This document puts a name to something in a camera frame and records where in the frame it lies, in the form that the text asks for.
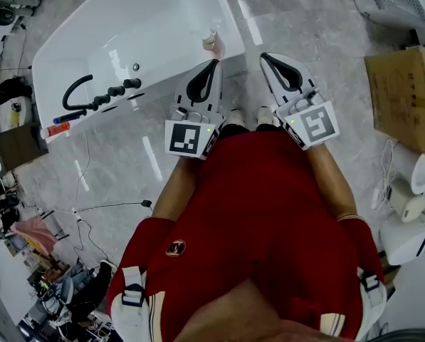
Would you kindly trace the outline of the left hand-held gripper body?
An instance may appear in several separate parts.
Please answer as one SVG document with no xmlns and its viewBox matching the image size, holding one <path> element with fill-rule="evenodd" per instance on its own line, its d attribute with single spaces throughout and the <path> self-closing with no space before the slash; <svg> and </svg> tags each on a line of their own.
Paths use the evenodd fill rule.
<svg viewBox="0 0 425 342">
<path fill-rule="evenodd" d="M 165 151 L 179 157 L 190 157 L 205 160 L 217 141 L 226 122 L 226 118 L 218 113 L 189 108 L 186 103 L 175 103 L 172 116 L 165 121 Z"/>
</svg>

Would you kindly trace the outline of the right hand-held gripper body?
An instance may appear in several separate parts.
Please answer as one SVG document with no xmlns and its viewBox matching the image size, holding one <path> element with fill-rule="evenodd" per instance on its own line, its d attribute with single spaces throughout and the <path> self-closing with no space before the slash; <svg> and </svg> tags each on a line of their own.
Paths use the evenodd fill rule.
<svg viewBox="0 0 425 342">
<path fill-rule="evenodd" d="M 339 135 L 332 103 L 313 87 L 306 93 L 284 92 L 276 97 L 274 114 L 301 150 L 308 150 Z"/>
</svg>

